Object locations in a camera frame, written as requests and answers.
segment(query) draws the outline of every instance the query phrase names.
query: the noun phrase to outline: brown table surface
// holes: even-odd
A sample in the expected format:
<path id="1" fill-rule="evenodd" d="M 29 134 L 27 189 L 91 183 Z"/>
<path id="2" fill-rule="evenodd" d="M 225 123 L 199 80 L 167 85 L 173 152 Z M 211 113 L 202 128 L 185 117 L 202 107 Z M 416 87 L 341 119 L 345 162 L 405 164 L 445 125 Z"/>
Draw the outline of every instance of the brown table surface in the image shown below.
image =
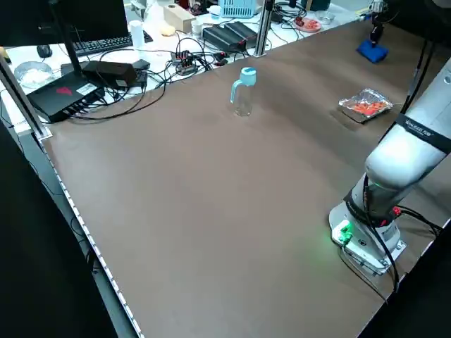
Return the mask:
<path id="1" fill-rule="evenodd" d="M 358 125 L 336 106 L 367 87 L 403 101 L 422 41 L 388 27 L 389 56 L 373 65 L 355 51 L 370 30 L 352 23 L 195 76 L 125 118 L 52 126 L 44 145 L 145 335 L 354 337 L 378 309 L 327 217 L 396 114 Z M 240 118 L 230 87 L 246 65 L 255 104 Z M 449 172 L 445 161 L 405 203 L 443 224 Z M 432 237 L 400 227 L 402 274 Z M 375 282 L 388 294 L 388 274 Z"/>

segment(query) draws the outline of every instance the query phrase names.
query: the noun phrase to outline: black power adapter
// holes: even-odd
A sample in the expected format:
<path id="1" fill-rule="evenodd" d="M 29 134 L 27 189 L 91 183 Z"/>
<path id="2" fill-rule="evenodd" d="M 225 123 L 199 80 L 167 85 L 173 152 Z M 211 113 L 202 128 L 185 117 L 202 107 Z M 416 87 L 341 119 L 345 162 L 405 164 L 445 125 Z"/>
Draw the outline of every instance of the black power adapter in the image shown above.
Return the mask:
<path id="1" fill-rule="evenodd" d="M 114 89 L 130 87 L 137 79 L 136 70 L 129 63 L 90 61 L 83 74 L 100 86 Z"/>

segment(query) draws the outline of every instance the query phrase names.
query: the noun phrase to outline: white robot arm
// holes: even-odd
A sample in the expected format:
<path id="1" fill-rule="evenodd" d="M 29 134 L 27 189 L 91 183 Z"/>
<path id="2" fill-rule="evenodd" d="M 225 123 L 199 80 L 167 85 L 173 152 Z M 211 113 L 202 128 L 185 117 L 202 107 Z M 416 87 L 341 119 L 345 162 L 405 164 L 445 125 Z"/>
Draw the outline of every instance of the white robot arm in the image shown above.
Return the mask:
<path id="1" fill-rule="evenodd" d="M 451 7 L 450 0 L 435 0 Z M 399 123 L 381 140 L 365 162 L 368 215 L 378 225 L 379 238 L 395 260 L 405 248 L 394 221 L 396 205 L 451 151 L 451 59 L 418 101 L 400 115 Z M 329 214 L 333 241 L 377 274 L 390 267 L 386 250 L 368 226 L 364 178 Z M 352 238 L 346 234 L 352 232 Z"/>

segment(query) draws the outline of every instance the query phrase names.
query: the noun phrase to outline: cup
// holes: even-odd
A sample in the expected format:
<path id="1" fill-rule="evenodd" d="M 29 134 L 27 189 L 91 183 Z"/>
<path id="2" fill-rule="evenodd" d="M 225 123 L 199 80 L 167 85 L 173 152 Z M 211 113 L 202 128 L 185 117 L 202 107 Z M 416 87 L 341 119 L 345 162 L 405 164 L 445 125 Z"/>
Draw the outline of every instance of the cup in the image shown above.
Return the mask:
<path id="1" fill-rule="evenodd" d="M 142 30 L 142 22 L 139 20 L 130 21 L 130 33 L 132 35 L 133 48 L 141 48 L 144 46 L 144 31 Z"/>

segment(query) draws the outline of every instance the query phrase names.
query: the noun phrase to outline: blue basket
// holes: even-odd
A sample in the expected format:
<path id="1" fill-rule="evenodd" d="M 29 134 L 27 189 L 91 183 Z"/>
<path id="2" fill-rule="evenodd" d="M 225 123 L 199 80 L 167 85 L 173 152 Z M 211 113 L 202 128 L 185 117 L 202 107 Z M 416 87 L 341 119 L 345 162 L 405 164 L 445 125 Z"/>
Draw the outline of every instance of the blue basket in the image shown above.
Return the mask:
<path id="1" fill-rule="evenodd" d="M 257 0 L 219 0 L 223 18 L 251 18 L 257 8 Z"/>

